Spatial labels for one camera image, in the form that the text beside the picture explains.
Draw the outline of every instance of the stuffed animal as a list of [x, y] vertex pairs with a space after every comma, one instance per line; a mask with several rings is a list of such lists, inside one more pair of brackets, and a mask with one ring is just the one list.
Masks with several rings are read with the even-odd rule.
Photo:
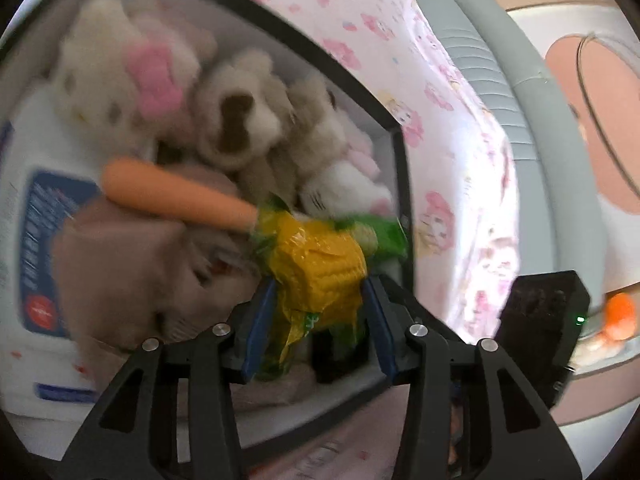
[[300, 189], [300, 201], [314, 218], [393, 214], [388, 188], [374, 183], [347, 160], [338, 160], [310, 178]]
[[[237, 195], [226, 176], [204, 166], [170, 171]], [[156, 218], [102, 195], [69, 218], [52, 242], [52, 273], [66, 326], [98, 389], [146, 338], [189, 338], [181, 327], [198, 333], [250, 300], [259, 276], [249, 253], [242, 235]]]
[[197, 150], [223, 171], [264, 157], [287, 130], [292, 107], [267, 53], [248, 49], [217, 67], [200, 86]]
[[344, 156], [348, 148], [344, 118], [336, 113], [335, 97], [320, 75], [293, 83], [289, 98], [296, 121], [287, 148], [298, 177], [306, 180]]
[[149, 138], [192, 144], [188, 94], [216, 49], [208, 32], [184, 20], [174, 27], [159, 10], [128, 14], [121, 0], [88, 0], [60, 46], [54, 95], [67, 118], [118, 150]]
[[391, 215], [391, 192], [373, 182], [380, 174], [373, 143], [337, 107], [324, 79], [312, 75], [296, 82], [289, 97], [296, 122], [286, 144], [302, 183], [299, 193], [305, 211], [315, 218]]
[[615, 357], [625, 347], [625, 341], [638, 332], [638, 316], [633, 298], [620, 292], [609, 298], [604, 308], [604, 326], [600, 332], [580, 339], [571, 356], [575, 368], [596, 364]]

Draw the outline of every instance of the pink cartoon fabric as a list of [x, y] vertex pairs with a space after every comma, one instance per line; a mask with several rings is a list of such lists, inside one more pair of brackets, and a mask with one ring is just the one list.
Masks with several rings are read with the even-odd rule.
[[[416, 1], [255, 1], [322, 46], [398, 120], [410, 169], [416, 296], [467, 342], [493, 335], [518, 271], [511, 147]], [[252, 478], [390, 479], [406, 400], [405, 388], [389, 390]]]
[[140, 90], [138, 110], [144, 119], [175, 112], [183, 92], [171, 77], [171, 50], [164, 43], [133, 45], [125, 52], [125, 65]]

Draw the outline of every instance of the orange object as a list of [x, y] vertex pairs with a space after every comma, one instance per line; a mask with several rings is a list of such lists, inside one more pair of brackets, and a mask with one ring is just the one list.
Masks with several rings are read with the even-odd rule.
[[102, 190], [121, 206], [222, 230], [250, 232], [258, 218], [248, 202], [135, 158], [109, 162]]
[[604, 310], [603, 332], [615, 341], [624, 341], [633, 337], [638, 328], [636, 306], [631, 296], [621, 292], [607, 301]]

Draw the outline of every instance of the stuffed toy ear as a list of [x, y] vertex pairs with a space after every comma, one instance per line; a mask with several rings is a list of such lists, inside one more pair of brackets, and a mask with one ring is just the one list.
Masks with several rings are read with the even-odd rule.
[[347, 160], [365, 176], [376, 180], [380, 176], [380, 168], [373, 158], [371, 137], [359, 129], [344, 110], [337, 110], [336, 115], [349, 145]]
[[218, 139], [220, 153], [239, 153], [249, 147], [249, 132], [244, 121], [251, 113], [254, 103], [250, 94], [235, 94], [222, 100], [222, 131]]
[[131, 21], [148, 41], [165, 44], [169, 48], [173, 81], [183, 90], [191, 88], [200, 76], [200, 60], [188, 41], [155, 15], [140, 14]]
[[296, 126], [304, 134], [316, 124], [335, 115], [335, 96], [327, 90], [324, 77], [311, 74], [293, 83], [289, 100], [296, 113]]

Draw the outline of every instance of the white surface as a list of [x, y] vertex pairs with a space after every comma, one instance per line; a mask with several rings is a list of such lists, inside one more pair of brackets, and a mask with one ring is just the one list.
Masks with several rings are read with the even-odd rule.
[[6, 418], [29, 452], [52, 460], [62, 458], [79, 427], [76, 422], [29, 418], [12, 413], [7, 413]]
[[605, 415], [560, 428], [578, 459], [584, 478], [609, 454], [639, 405], [640, 399], [635, 399]]
[[640, 354], [640, 336], [635, 336], [625, 341], [625, 345], [618, 355], [608, 359], [603, 359], [602, 361], [598, 361], [596, 364], [590, 366], [578, 368], [575, 371], [575, 375], [580, 376], [583, 374], [590, 374], [592, 372], [597, 372], [598, 370], [603, 370], [604, 368], [609, 368], [610, 366], [619, 365], [626, 361], [631, 361], [631, 359], [635, 358], [638, 354]]
[[[609, 43], [631, 66], [640, 68], [640, 41], [621, 10], [615, 7], [558, 5], [512, 10], [516, 21], [542, 57], [560, 38], [592, 32]], [[640, 282], [640, 216], [623, 212], [600, 197], [609, 245], [604, 287], [617, 290]]]

